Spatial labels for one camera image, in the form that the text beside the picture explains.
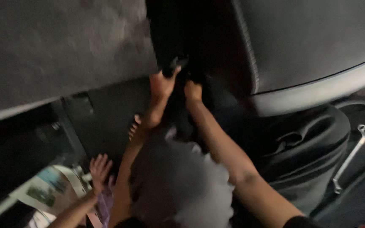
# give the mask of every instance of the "wrench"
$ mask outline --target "wrench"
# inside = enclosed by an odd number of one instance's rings
[[[365,143],[365,125],[360,124],[357,127],[357,130],[361,133],[361,139],[358,141],[357,145],[354,147],[352,152],[349,154],[349,156],[346,158],[340,169],[337,171],[335,177],[332,179],[333,184],[335,185],[335,193],[340,194],[342,192],[342,187],[339,185],[339,178],[342,176],[344,170],[347,168],[347,166],[352,161],[353,157],[356,155],[358,150],[362,147],[362,145]]]

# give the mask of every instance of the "silver wrench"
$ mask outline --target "silver wrench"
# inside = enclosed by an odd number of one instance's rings
[[[342,176],[344,170],[347,168],[347,166],[352,161],[353,157],[356,155],[358,150],[362,147],[362,145],[365,143],[365,125],[360,124],[357,127],[357,130],[361,133],[361,139],[358,141],[357,145],[354,147],[352,152],[349,154],[349,156],[346,158],[340,169],[337,171],[335,177],[332,179],[333,184],[335,185],[335,193],[340,194],[342,192],[342,187],[339,185],[339,178]]]

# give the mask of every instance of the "hand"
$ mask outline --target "hand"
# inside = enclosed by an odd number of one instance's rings
[[[181,71],[181,66],[177,66],[171,78],[165,78],[163,71],[150,76],[150,91],[152,100],[158,101],[168,99],[174,90],[176,75]]]
[[[187,81],[184,87],[185,99],[187,103],[202,102],[202,85]]]
[[[110,160],[108,163],[107,160],[107,154],[104,154],[104,156],[99,154],[97,159],[93,158],[90,162],[90,173],[93,178],[95,195],[98,195],[106,189],[104,182],[113,164],[112,160]]]

